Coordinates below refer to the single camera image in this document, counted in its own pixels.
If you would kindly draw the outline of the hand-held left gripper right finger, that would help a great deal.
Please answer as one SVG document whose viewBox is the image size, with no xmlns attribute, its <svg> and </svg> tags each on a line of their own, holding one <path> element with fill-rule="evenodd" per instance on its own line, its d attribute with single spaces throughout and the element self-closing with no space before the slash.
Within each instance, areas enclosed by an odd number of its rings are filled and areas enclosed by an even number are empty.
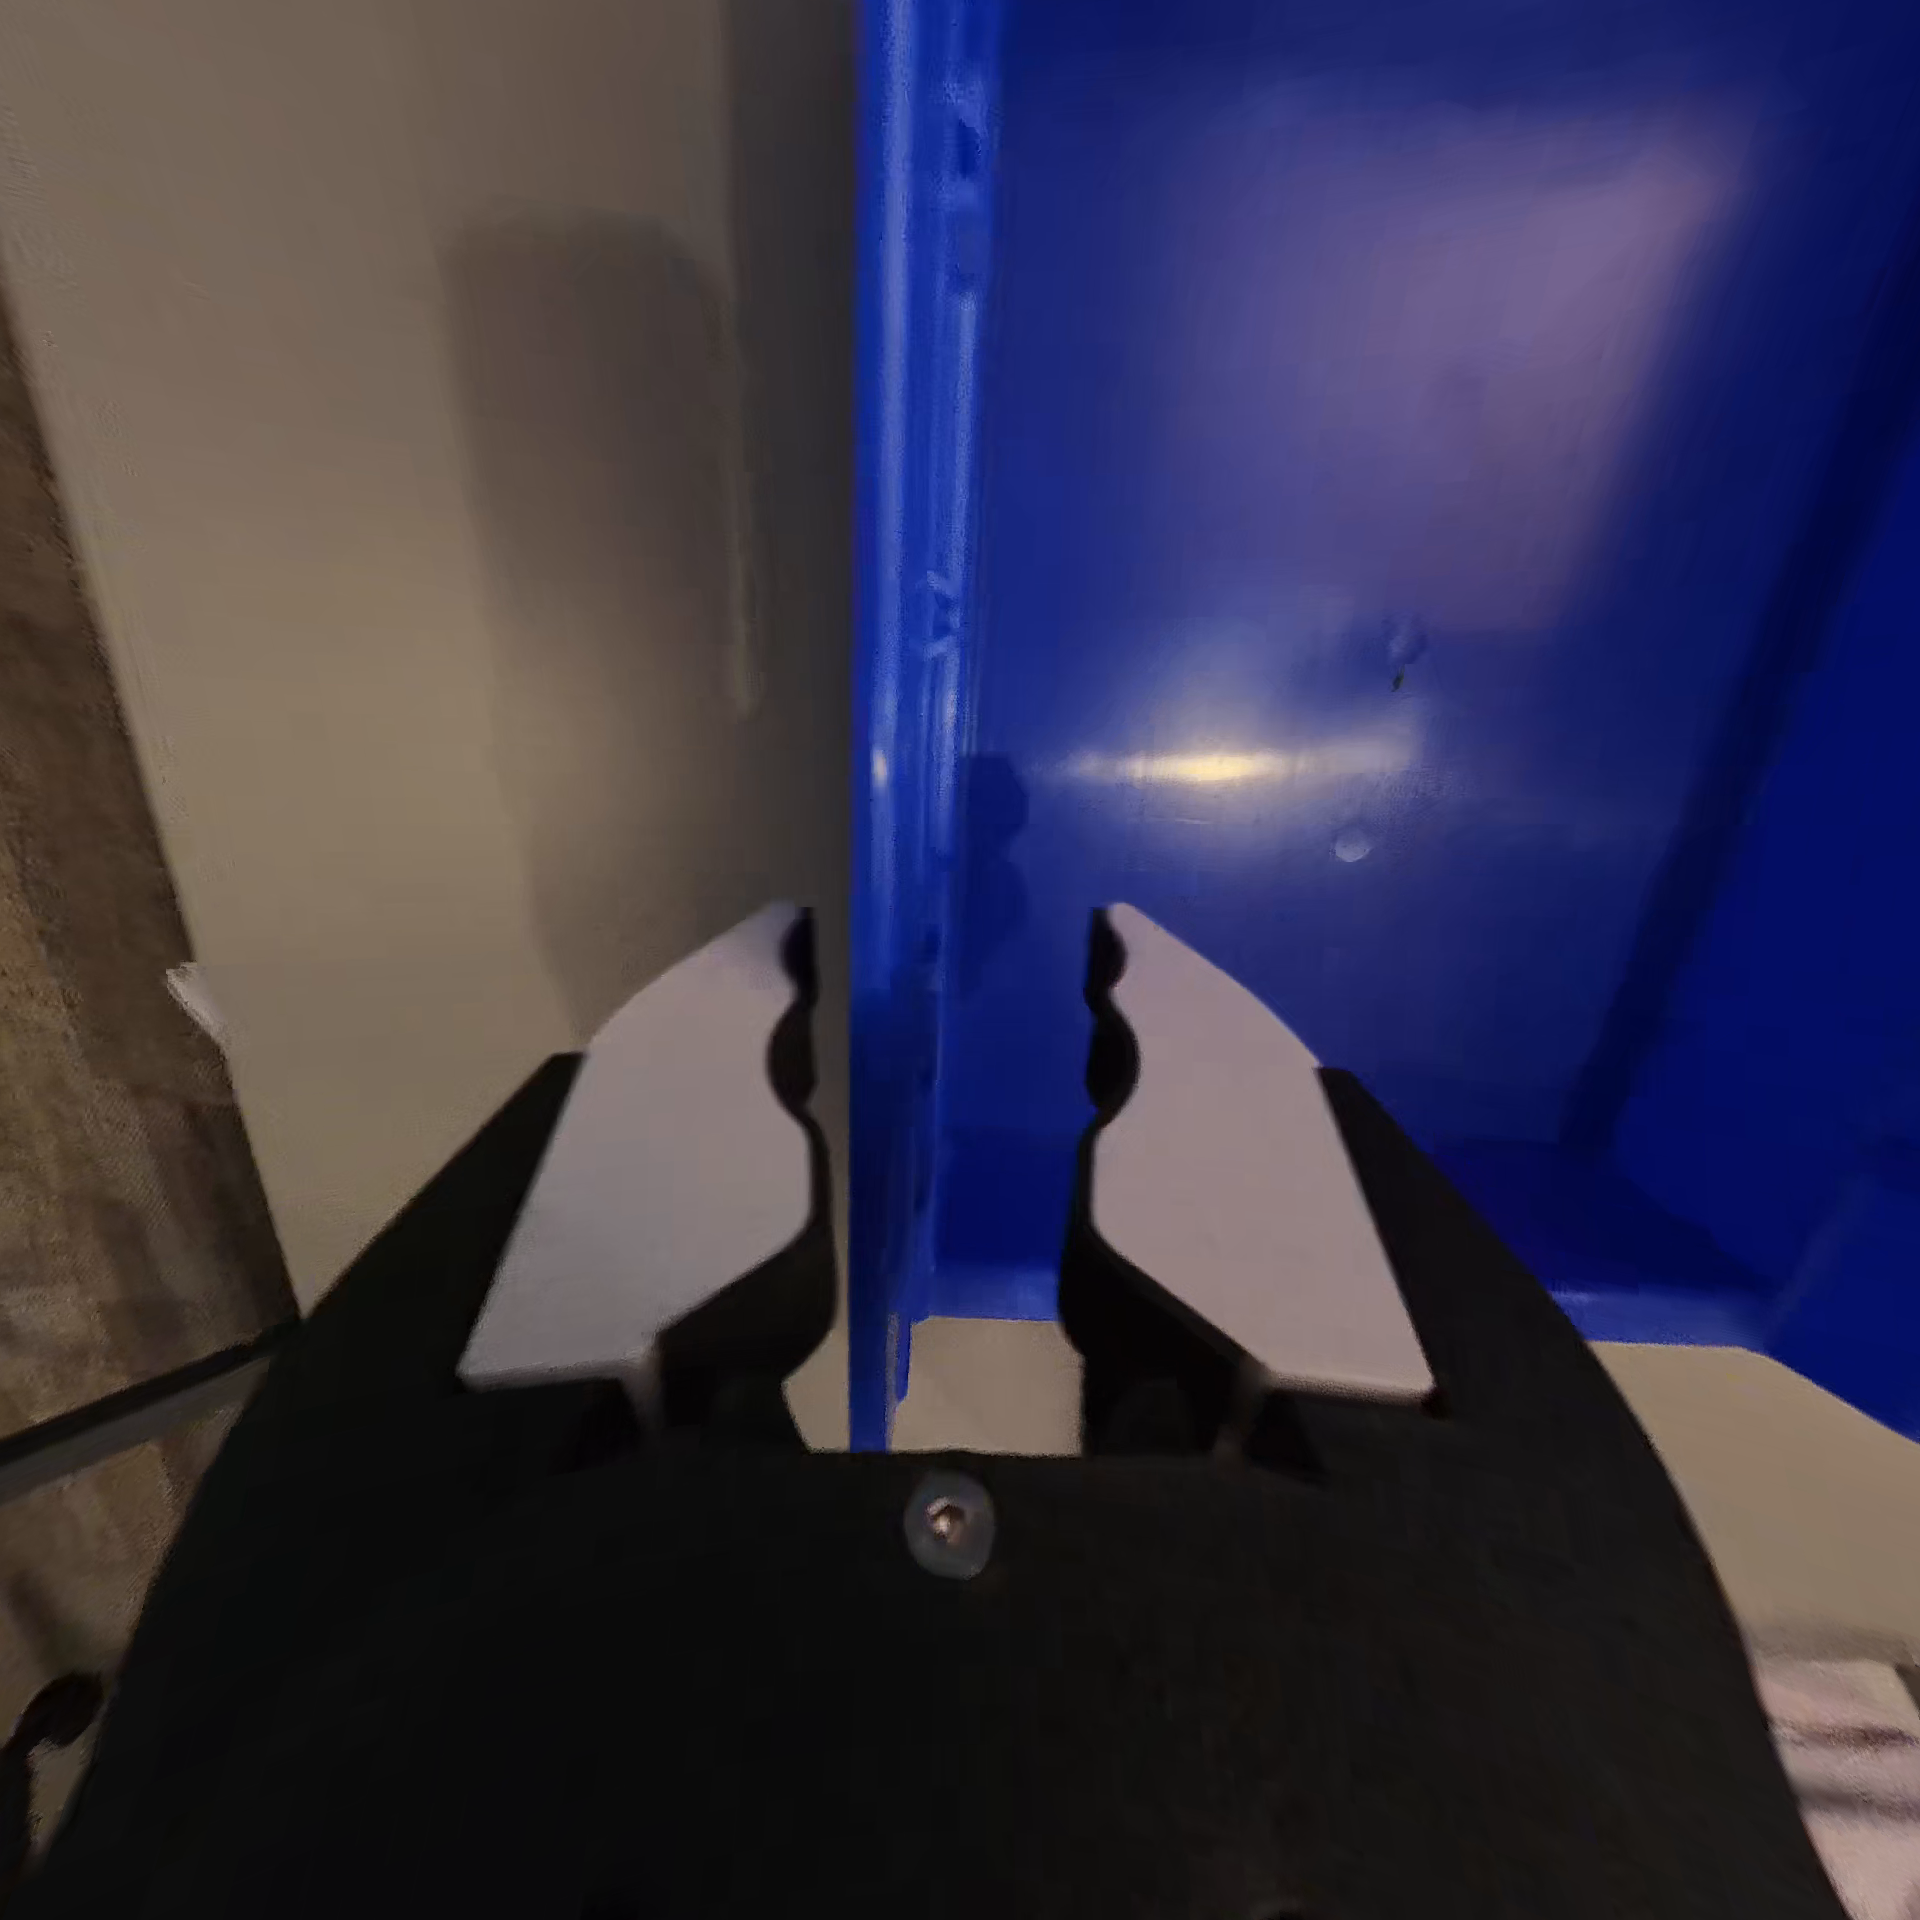
<svg viewBox="0 0 1920 1920">
<path fill-rule="evenodd" d="M 1321 1395 L 1425 1404 L 1436 1378 L 1334 1122 L 1325 1063 L 1138 903 L 1092 914 L 1092 1128 L 1059 1325 L 1080 1426 L 1159 1397 L 1170 1426 Z"/>
</svg>

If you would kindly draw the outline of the person's leg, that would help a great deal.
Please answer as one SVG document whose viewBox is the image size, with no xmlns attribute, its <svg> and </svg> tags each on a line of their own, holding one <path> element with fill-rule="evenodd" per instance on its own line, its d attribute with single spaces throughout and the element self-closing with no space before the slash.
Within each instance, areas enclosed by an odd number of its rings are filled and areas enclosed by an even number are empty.
<svg viewBox="0 0 1920 1920">
<path fill-rule="evenodd" d="M 1758 1654 L 1758 1698 L 1814 1850 L 1853 1920 L 1920 1915 L 1920 1674 Z"/>
</svg>

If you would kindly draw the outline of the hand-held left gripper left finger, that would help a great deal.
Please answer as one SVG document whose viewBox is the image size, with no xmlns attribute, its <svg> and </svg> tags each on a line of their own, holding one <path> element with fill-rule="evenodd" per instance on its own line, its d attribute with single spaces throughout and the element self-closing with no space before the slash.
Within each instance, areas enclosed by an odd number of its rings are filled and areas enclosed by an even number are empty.
<svg viewBox="0 0 1920 1920">
<path fill-rule="evenodd" d="M 670 1412 L 788 1385 L 838 1325 L 812 914 L 750 912 L 596 1026 L 460 1351 L 465 1389 Z"/>
</svg>

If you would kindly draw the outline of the blue plastic bin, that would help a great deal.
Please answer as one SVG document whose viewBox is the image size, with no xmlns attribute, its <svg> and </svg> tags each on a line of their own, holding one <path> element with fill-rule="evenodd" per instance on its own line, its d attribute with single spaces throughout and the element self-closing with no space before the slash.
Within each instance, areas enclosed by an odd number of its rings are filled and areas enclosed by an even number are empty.
<svg viewBox="0 0 1920 1920">
<path fill-rule="evenodd" d="M 857 5 L 854 1442 L 1138 903 L 1915 1438 L 1915 5 Z"/>
</svg>

